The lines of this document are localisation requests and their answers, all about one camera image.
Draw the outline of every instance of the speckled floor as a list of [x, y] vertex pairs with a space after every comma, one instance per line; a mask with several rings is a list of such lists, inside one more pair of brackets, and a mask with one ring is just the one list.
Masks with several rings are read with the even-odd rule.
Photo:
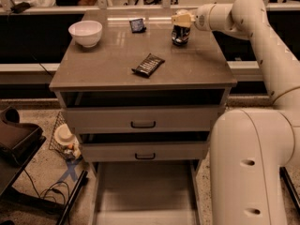
[[[236, 99], [230, 99], [229, 104], [232, 105], [231, 107], [229, 107], [229, 109], [232, 109], [234, 105], [241, 105], [240, 102], [238, 102]], [[90, 170], [89, 165], [83, 160], [81, 160], [78, 165], [74, 165], [73, 168], [75, 172], [72, 172], [68, 168], [66, 162], [62, 159], [62, 157], [50, 149], [50, 140], [55, 125], [55, 120], [59, 113], [59, 106], [56, 100], [45, 99], [35, 102], [27, 100], [0, 100], [0, 110], [3, 110], [8, 105], [15, 107], [19, 111], [21, 121], [36, 123], [40, 125], [44, 130], [44, 136], [47, 138], [47, 141], [42, 145], [42, 147], [39, 149], [37, 154], [34, 156], [32, 161], [26, 168], [27, 172], [32, 177], [38, 193], [41, 193], [44, 189], [49, 188], [52, 184], [60, 180], [62, 177], [64, 178], [64, 181], [68, 183], [70, 189], [72, 189], [75, 185], [76, 178], [80, 175], [82, 170], [88, 171], [88, 182], [82, 188], [77, 201], [70, 211], [69, 221], [66, 221], [66, 224], [71, 225], [88, 224], [95, 176]], [[212, 224], [209, 168], [210, 166], [208, 153], [207, 157], [202, 162], [202, 166], [196, 177], [199, 194], [202, 199], [203, 225]], [[287, 169], [290, 173], [292, 181], [294, 182], [296, 190], [300, 194], [299, 169], [290, 167], [288, 167]], [[13, 186], [20, 192], [32, 196], [37, 196], [25, 172], [20, 175]], [[66, 187], [61, 186], [58, 188], [67, 196]], [[289, 225], [300, 224], [300, 217], [298, 216], [293, 206], [292, 200], [284, 185], [283, 190], [285, 194], [284, 202], [288, 214]], [[60, 194], [51, 195], [54, 196], [58, 203], [63, 202], [62, 196]], [[1, 201], [0, 222], [3, 222], [7, 219], [13, 220], [16, 225], [51, 225], [56, 224], [58, 216], [50, 215], [37, 209]]]

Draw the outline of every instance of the white bowl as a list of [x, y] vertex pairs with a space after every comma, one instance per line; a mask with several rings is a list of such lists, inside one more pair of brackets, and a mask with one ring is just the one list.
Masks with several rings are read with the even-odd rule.
[[91, 48], [101, 39], [102, 24], [96, 21], [76, 22], [69, 27], [68, 31], [78, 44]]

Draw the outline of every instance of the wire basket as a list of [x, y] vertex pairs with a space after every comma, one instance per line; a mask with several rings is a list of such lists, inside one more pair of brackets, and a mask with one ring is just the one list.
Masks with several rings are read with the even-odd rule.
[[61, 144], [59, 144], [54, 138], [54, 133], [55, 133], [56, 129], [65, 123], [66, 123], [66, 121], [65, 121], [63, 115], [59, 112], [56, 116], [55, 125], [54, 125], [53, 131], [52, 131], [52, 136], [51, 136], [51, 140], [49, 143], [49, 150], [55, 151], [64, 160], [72, 160], [72, 159], [75, 159], [75, 157], [70, 153], [66, 153], [64, 147]]

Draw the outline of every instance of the black drawer handle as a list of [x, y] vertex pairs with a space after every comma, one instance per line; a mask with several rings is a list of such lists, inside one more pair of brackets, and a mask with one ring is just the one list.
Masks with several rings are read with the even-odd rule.
[[132, 128], [154, 128], [157, 125], [156, 121], [135, 121], [130, 123]]
[[138, 154], [134, 155], [134, 157], [137, 160], [154, 160], [156, 156], [157, 156], [156, 153], [153, 153], [152, 155], [138, 155]]

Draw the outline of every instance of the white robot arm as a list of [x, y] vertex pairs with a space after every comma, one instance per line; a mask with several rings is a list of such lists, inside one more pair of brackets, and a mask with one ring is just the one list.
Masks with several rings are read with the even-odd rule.
[[225, 112], [211, 135], [214, 225], [285, 225], [279, 167], [300, 166], [300, 63], [268, 22], [263, 0], [204, 5], [175, 25], [248, 39], [273, 109]]

